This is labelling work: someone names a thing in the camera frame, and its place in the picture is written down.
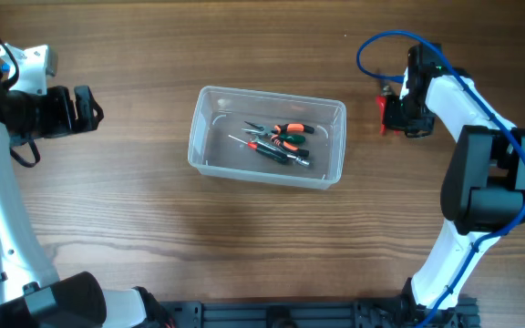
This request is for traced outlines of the clear plastic container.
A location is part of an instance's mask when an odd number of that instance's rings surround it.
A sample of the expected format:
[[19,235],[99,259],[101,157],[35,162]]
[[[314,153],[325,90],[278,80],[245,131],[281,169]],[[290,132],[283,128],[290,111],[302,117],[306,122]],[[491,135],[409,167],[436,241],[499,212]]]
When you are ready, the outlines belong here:
[[342,177],[345,141],[341,101],[208,86],[188,162],[202,175],[326,190]]

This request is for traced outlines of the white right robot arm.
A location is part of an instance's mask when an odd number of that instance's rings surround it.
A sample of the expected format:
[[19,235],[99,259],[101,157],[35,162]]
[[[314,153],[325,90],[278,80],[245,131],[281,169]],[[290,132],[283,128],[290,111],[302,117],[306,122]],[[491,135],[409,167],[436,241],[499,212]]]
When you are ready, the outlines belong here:
[[441,231],[404,290],[422,313],[455,307],[499,232],[517,216],[525,220],[525,128],[497,113],[468,73],[449,69],[441,55],[439,44],[412,46],[400,93],[383,86],[378,99],[383,129],[421,138],[440,120],[456,141],[440,191]]

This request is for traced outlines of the silver socket wrench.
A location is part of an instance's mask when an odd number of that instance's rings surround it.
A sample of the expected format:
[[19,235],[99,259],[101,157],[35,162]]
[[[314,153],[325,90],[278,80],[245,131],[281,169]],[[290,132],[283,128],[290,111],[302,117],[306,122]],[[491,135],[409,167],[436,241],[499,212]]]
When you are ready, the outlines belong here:
[[259,137],[256,137],[254,140],[256,139],[268,144],[269,146],[273,146],[281,150],[287,155],[289,160],[292,160],[301,166],[309,167],[311,165],[311,162],[308,159],[306,159],[306,157],[309,155],[309,151],[306,149],[300,149],[288,142],[283,142],[279,140],[271,140],[270,142],[267,142],[260,139]]

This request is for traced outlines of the red handled snips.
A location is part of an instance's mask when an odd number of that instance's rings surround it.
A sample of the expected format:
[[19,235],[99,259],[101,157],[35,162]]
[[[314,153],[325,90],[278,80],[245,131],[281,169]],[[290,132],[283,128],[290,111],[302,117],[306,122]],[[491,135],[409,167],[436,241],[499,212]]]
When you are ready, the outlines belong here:
[[379,133],[384,136],[386,134],[386,126],[384,124],[384,117],[386,112],[386,102],[388,96],[394,96],[396,93],[393,88],[384,80],[379,79],[380,95],[376,97],[376,103],[380,111],[380,131]]

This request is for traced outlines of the orange black needle-nose pliers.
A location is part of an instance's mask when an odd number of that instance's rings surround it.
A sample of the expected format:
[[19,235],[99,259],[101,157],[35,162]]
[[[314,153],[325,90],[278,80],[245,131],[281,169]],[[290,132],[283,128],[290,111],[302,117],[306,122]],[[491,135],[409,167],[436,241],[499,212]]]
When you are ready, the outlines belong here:
[[307,158],[309,151],[302,149],[301,145],[305,143],[306,138],[300,135],[314,134],[315,129],[302,123],[286,123],[274,125],[272,127],[246,121],[251,128],[244,128],[243,131],[258,137],[268,138],[279,149],[291,153],[295,156]]

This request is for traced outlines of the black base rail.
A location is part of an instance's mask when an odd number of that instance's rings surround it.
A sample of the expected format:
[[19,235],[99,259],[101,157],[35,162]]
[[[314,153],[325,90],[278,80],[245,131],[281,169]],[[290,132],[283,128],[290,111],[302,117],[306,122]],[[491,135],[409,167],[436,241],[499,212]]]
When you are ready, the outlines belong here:
[[415,314],[397,298],[354,302],[165,302],[162,306],[180,328],[391,328],[415,327],[424,312]]

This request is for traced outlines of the black red screwdriver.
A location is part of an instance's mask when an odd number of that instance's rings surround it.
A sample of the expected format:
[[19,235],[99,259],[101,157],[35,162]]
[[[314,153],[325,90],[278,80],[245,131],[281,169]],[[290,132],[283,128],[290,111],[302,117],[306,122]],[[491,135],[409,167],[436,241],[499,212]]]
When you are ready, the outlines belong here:
[[249,149],[252,149],[255,152],[265,156],[266,158],[272,159],[273,161],[278,162],[280,164],[287,164],[289,161],[287,155],[281,150],[273,146],[269,146],[268,144],[258,139],[245,141],[232,135],[229,135],[229,138],[241,142],[242,144],[246,145]]

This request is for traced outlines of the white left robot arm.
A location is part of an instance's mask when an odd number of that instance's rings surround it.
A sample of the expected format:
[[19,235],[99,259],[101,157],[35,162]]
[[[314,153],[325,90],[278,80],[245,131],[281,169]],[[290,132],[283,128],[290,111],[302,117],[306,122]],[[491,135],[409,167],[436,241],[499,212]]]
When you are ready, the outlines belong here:
[[0,327],[172,327],[175,319],[142,287],[101,288],[89,272],[61,279],[26,212],[13,166],[40,138],[97,129],[103,110],[87,86],[49,87],[57,56],[49,46],[19,49],[0,38]]

